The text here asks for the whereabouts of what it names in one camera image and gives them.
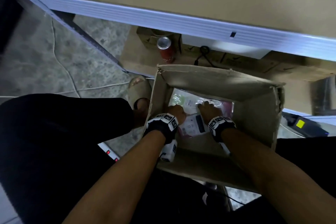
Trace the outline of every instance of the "silver can top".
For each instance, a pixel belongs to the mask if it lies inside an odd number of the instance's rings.
[[[168,49],[170,46],[171,46],[171,40],[166,36],[160,37],[157,41],[157,47],[160,50]]]

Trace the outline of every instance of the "slipper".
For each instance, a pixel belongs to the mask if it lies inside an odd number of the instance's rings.
[[[132,83],[138,78],[140,78],[142,81],[138,82],[136,85],[131,86]],[[129,104],[134,110],[137,109],[137,101],[139,99],[147,98],[150,100],[151,95],[152,95],[152,89],[145,77],[138,75],[129,82],[128,85]]]

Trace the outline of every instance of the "yellow square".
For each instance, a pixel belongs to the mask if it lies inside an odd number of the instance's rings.
[[[296,124],[297,127],[302,128],[305,122],[303,120],[299,120]]]

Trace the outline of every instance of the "person's left hand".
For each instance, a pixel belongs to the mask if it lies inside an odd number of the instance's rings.
[[[169,106],[167,112],[177,118],[179,125],[186,120],[187,115],[184,112],[183,107],[180,105]]]

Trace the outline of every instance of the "wristband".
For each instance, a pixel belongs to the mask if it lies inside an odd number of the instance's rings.
[[[165,145],[170,144],[175,139],[178,124],[177,118],[170,113],[159,114],[147,122],[143,136],[150,131],[158,130],[166,138]]]
[[[215,141],[223,143],[221,138],[222,131],[227,128],[236,128],[236,125],[230,118],[217,116],[209,122],[208,127]]]

